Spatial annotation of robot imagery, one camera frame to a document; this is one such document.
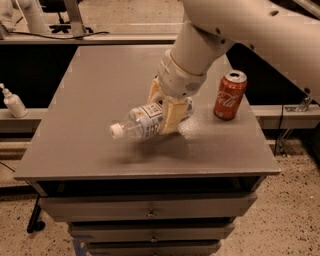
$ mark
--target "cabinet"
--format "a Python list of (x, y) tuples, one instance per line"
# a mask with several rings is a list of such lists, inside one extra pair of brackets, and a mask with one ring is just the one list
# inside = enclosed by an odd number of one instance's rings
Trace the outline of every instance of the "cabinet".
[(145, 103), (169, 47), (79, 47), (15, 173), (92, 255), (210, 255), (254, 203), (263, 179), (279, 173), (245, 98), (232, 121), (212, 114), (220, 78), (231, 68), (225, 56), (176, 133), (111, 138), (108, 127)]

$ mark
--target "water bottle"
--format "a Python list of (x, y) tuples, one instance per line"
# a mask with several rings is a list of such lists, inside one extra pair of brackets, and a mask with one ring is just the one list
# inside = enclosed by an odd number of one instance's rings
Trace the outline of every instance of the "water bottle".
[[(188, 109), (181, 121), (188, 119), (194, 112), (191, 98), (187, 98)], [(110, 126), (110, 133), (114, 139), (132, 137), (144, 139), (159, 132), (162, 117), (161, 102), (154, 102), (138, 108), (133, 108), (123, 121)]]

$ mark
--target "soda can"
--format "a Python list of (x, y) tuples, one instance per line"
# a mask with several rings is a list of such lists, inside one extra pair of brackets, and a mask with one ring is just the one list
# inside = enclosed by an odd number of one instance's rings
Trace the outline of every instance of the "soda can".
[(235, 118), (244, 92), (247, 76), (239, 70), (231, 70), (221, 79), (213, 113), (222, 120)]

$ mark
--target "drawer handle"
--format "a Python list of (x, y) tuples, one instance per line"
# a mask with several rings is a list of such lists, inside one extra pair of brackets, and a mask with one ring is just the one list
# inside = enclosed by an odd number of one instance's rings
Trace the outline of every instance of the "drawer handle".
[(154, 213), (153, 209), (150, 209), (149, 213), (147, 214), (148, 218), (155, 218), (157, 214)]
[(158, 242), (158, 239), (156, 238), (156, 236), (152, 236), (151, 239), (150, 239), (150, 242), (151, 243), (156, 243), (156, 242)]

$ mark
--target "speckled floor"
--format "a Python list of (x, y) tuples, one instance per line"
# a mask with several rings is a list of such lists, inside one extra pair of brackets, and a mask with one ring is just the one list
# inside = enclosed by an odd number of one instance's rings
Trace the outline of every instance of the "speckled floor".
[[(86, 23), (96, 31), (112, 33), (178, 32), (183, 15), (179, 0), (84, 0), (80, 6)], [(0, 139), (0, 161), (15, 169), (27, 147), (25, 141)], [(282, 173), (263, 182), (258, 200), (236, 219), (236, 229), (215, 255), (320, 255), (319, 166), (299, 137), (288, 141), (287, 152), (287, 158), (277, 156)], [(22, 184), (0, 165), (0, 187), (9, 185)], [(32, 197), (0, 195), (0, 256), (75, 255), (67, 225), (53, 222), (43, 211), (40, 219), (45, 229), (26, 232), (34, 203)]]

